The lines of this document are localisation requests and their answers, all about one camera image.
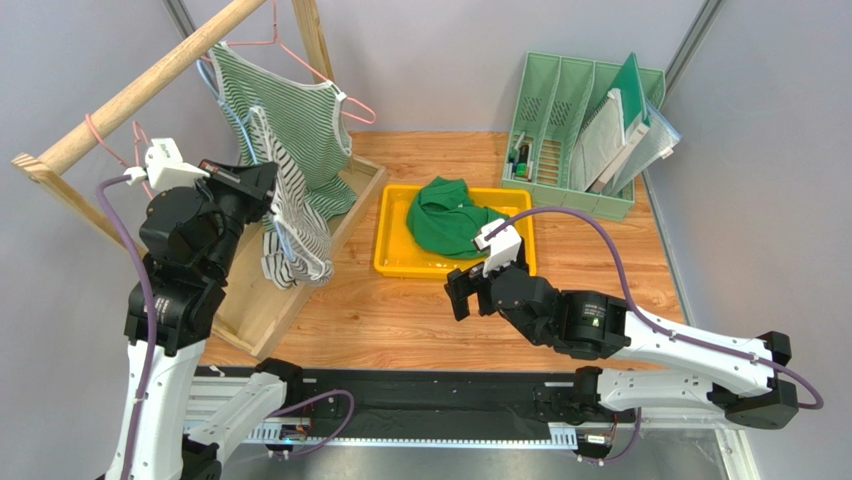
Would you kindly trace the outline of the black white striped tank top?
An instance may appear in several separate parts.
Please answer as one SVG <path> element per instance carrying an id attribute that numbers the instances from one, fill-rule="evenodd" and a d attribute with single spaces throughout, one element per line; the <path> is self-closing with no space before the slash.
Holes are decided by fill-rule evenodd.
<path id="1" fill-rule="evenodd" d="M 254 106 L 247 129 L 259 159 L 276 165 L 269 229 L 263 236 L 261 267 L 266 279 L 285 290 L 324 286 L 334 274 L 327 221 L 307 200 L 307 184 L 296 160 L 277 138 L 265 110 Z"/>

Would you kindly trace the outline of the blue wire hanger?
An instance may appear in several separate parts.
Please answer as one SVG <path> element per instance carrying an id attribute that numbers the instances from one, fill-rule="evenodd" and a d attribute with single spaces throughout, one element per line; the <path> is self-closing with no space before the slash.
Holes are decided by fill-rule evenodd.
<path id="1" fill-rule="evenodd" d="M 231 118 L 235 122 L 235 125 L 238 127 L 240 135 L 242 136 L 244 143 L 248 148 L 252 165 L 259 165 L 260 160 L 254 149 L 252 140 L 250 138 L 244 120 L 236 114 L 236 112 L 228 105 L 228 103 L 219 93 L 218 88 L 213 84 L 212 73 L 205 66 L 205 63 L 206 61 L 203 58 L 197 59 L 195 61 L 196 70 L 199 76 L 201 77 L 202 81 L 206 85 L 211 95 L 214 97 L 218 106 L 226 113 L 228 118 Z M 271 223 L 274 225 L 274 230 L 278 235 L 279 246 L 282 248 L 285 257 L 288 260 L 294 260 L 295 254 L 292 249 L 289 236 L 281 230 L 281 227 L 277 223 L 275 223 L 274 221 L 271 221 Z"/>

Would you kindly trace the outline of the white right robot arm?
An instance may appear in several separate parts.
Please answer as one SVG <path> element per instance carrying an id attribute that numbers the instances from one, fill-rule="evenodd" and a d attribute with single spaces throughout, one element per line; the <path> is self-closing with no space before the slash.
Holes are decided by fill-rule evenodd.
<path id="1" fill-rule="evenodd" d="M 574 374 L 567 400 L 581 418 L 634 413 L 640 408 L 693 408 L 723 414 L 736 425 L 785 427 L 798 413 L 793 383 L 771 362 L 790 358 L 789 339 L 769 332 L 743 339 L 668 321 L 620 298 L 595 291 L 559 290 L 516 262 L 492 271 L 482 264 L 455 269 L 445 291 L 453 314 L 497 314 L 527 341 L 573 359 L 634 359 L 659 365 L 632 372 L 588 365 Z"/>

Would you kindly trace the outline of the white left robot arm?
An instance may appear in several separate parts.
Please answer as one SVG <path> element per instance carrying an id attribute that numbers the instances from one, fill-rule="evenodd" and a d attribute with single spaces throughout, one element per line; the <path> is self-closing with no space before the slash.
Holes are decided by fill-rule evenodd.
<path id="1" fill-rule="evenodd" d="M 137 238 L 119 234 L 139 281 L 128 298 L 128 391 L 110 479 L 217 479 L 263 420 L 295 410 L 302 369 L 268 358 L 202 424 L 185 418 L 200 358 L 245 228 L 271 205 L 271 163 L 205 160 L 149 202 Z"/>

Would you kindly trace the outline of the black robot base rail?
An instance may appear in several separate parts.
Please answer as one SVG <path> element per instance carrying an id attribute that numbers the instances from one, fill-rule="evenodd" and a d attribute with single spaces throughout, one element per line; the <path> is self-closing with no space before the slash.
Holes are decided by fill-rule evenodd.
<path id="1" fill-rule="evenodd" d="M 289 403 L 335 396 L 266 420 L 249 437 L 283 445 L 302 424 L 309 444 L 341 427 L 338 444 L 569 448 L 570 427 L 635 424 L 632 410 L 573 403 L 575 384 L 571 373 L 306 368 Z"/>

